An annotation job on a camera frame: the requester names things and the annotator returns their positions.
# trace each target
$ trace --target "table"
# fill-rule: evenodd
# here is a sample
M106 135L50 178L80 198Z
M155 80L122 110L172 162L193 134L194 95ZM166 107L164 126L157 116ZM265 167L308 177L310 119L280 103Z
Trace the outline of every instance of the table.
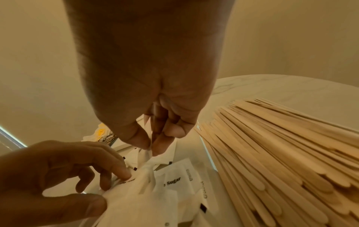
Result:
M199 122L210 121L216 107L246 98L265 98L323 120L359 129L359 88L308 77L268 74L218 79L199 116ZM233 204L195 131L177 141L174 161L187 157L193 163L203 162L210 169L209 175L220 210L216 217L222 226L241 226ZM97 190L98 179L96 175L86 191ZM45 194L58 196L74 193L76 182L77 179L70 179Z

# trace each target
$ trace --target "white table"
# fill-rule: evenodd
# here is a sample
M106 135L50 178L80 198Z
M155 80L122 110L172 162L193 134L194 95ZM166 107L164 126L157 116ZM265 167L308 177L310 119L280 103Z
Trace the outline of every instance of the white table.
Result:
M216 107L245 98L265 98L323 120L359 129L359 88L307 77L265 74L217 80L211 98L199 116L199 122L211 120ZM203 162L210 169L209 175L219 205L216 216L222 226L240 226L233 204L195 131L177 141L174 161L187 157L193 163ZM96 175L87 192L98 189L98 179ZM46 195L74 193L76 182L77 179L68 180L48 190Z

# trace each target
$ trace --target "marble table surface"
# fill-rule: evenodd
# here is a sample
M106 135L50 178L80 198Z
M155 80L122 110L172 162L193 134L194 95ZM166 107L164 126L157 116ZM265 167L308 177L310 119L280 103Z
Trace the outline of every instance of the marble table surface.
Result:
M199 122L210 121L213 111L218 106L227 105L236 99L248 98L268 99L323 120L359 129L359 88L308 77L268 74L218 79L207 105L199 116ZM219 206L219 212L215 216L222 226L241 226L218 173L213 169L195 131L177 141L174 161L187 157L193 163L203 162L208 167ZM98 179L97 175L87 188L87 192L98 189ZM70 179L46 191L45 195L74 193L76 182L77 179Z

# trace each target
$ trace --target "hand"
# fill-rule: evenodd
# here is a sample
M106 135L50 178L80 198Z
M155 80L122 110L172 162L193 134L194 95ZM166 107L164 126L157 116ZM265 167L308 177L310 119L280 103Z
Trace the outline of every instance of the hand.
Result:
M123 158L99 142L45 141L0 157L0 220L4 227L60 224L101 215L106 200L95 194L44 197L42 192L68 178L79 177L77 192L100 173L100 186L111 187L111 173L131 174Z
M64 0L80 74L99 120L153 154L196 124L212 92L234 0Z

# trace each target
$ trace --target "pile of wooden sticks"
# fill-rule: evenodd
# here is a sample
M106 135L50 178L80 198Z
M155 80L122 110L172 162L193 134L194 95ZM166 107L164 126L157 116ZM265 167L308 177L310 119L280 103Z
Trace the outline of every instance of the pile of wooden sticks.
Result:
M359 132L254 99L196 129L245 227L359 226Z

